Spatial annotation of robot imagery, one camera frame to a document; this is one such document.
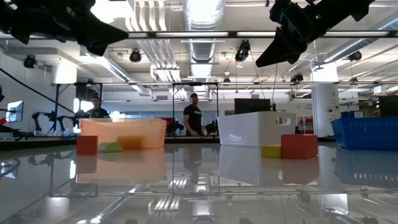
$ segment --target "clear plastic bin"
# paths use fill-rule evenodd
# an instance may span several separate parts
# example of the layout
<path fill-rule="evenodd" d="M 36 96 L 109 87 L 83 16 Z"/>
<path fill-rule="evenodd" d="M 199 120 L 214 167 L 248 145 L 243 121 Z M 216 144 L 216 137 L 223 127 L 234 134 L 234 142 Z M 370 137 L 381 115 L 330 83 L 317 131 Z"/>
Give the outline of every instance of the clear plastic bin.
<path fill-rule="evenodd" d="M 98 144 L 117 142 L 123 149 L 164 146 L 166 121 L 159 118 L 81 119 L 82 136 L 98 136 Z"/>

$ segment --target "ceiling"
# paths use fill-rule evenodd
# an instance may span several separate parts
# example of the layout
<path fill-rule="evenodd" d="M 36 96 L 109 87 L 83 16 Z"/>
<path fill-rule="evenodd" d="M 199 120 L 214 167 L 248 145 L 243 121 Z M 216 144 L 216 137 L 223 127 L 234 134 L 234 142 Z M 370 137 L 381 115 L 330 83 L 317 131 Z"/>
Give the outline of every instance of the ceiling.
<path fill-rule="evenodd" d="M 224 10 L 223 23 L 221 30 L 275 30 L 278 24 L 272 22 L 269 19 L 269 8 L 261 6 L 265 1 L 247 1 L 247 0 L 226 0 L 226 7 Z M 305 4 L 304 0 L 298 1 L 300 4 Z M 171 8 L 166 11 L 166 24 L 169 30 L 184 30 L 184 19 L 183 12 L 176 10 L 181 6 L 181 0 L 168 0 L 166 5 Z M 334 30 L 370 30 L 374 24 L 383 20 L 398 11 L 398 1 L 376 1 L 377 4 L 369 8 L 369 14 L 359 22 L 355 22 L 353 18 L 349 17 L 343 22 L 334 27 Z M 124 25 L 125 18 L 116 18 L 111 23 L 112 26 L 118 27 L 123 30 L 127 30 Z M 302 54 L 300 60 L 295 64 L 297 71 L 303 73 L 305 80 L 310 81 L 310 61 L 309 58 L 315 57 L 317 54 L 324 54 L 337 46 L 340 46 L 347 41 L 352 39 L 338 39 L 338 38 L 327 38 L 318 39 L 308 46 L 307 51 Z M 241 40 L 239 39 L 226 39 L 225 42 L 219 43 L 216 48 L 215 62 L 211 80 L 221 82 L 224 78 L 224 72 L 229 72 L 231 81 L 235 80 L 239 82 L 256 81 L 258 79 L 262 81 L 274 81 L 275 78 L 278 81 L 283 79 L 289 80 L 289 77 L 293 73 L 288 72 L 294 65 L 290 65 L 287 62 L 280 63 L 278 66 L 271 65 L 263 68 L 256 68 L 253 60 L 255 61 L 260 54 L 268 47 L 272 42 L 272 39 L 250 39 L 251 44 L 251 55 L 246 59 L 243 68 L 236 68 L 234 61 L 234 52 L 239 45 Z M 115 78 L 103 67 L 93 63 L 88 56 L 81 56 L 81 48 L 74 42 L 67 42 L 65 44 L 57 42 L 56 40 L 31 40 L 29 45 L 24 45 L 16 40 L 2 40 L 1 44 L 6 49 L 12 48 L 41 48 L 41 47 L 52 47 L 59 49 L 59 51 L 73 57 L 79 61 L 78 65 L 83 67 L 84 72 L 80 72 L 81 77 L 94 78 L 97 82 L 120 82 L 118 78 Z M 375 43 L 366 46 L 361 49 L 363 54 L 362 61 L 366 58 L 371 57 L 385 49 L 388 49 L 397 44 L 396 39 L 380 39 Z M 189 77 L 190 66 L 188 58 L 187 44 L 183 44 L 180 40 L 171 40 L 171 46 L 174 57 L 177 61 L 177 65 L 180 67 L 180 76 L 182 79 Z M 112 59 L 116 62 L 119 67 L 124 69 L 128 74 L 138 82 L 153 82 L 154 80 L 149 75 L 150 62 L 143 56 L 140 63 L 132 63 L 129 61 L 129 55 L 132 49 L 138 49 L 139 46 L 136 40 L 124 40 L 118 43 L 112 44 L 108 47 L 108 54 L 105 57 Z M 14 55 L 15 57 L 23 58 L 24 55 Z M 63 63 L 60 57 L 53 55 L 53 57 L 37 56 L 38 60 L 42 59 L 46 64 L 53 65 L 56 63 Z M 340 80 L 347 80 L 352 75 L 369 71 L 392 62 L 398 59 L 398 47 L 391 49 L 390 51 L 380 54 L 372 59 L 365 60 L 362 63 L 353 62 L 352 68 L 349 65 L 349 61 L 338 62 L 338 77 Z M 391 67 L 387 70 L 381 70 L 377 73 L 373 73 L 361 80 L 398 80 L 398 68 Z M 281 86 L 281 88 L 290 88 L 289 85 Z M 362 86 L 361 88 L 368 89 L 371 85 Z M 109 88 L 112 91 L 134 91 L 132 88 Z"/>

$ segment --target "white bin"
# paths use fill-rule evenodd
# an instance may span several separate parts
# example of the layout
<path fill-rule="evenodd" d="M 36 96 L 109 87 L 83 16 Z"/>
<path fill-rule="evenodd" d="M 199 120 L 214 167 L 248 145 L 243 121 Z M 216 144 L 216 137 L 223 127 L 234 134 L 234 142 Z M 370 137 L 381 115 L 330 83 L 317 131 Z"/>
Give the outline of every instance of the white bin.
<path fill-rule="evenodd" d="M 280 144 L 283 134 L 295 134 L 296 114 L 273 111 L 220 116 L 223 146 L 261 147 Z"/>

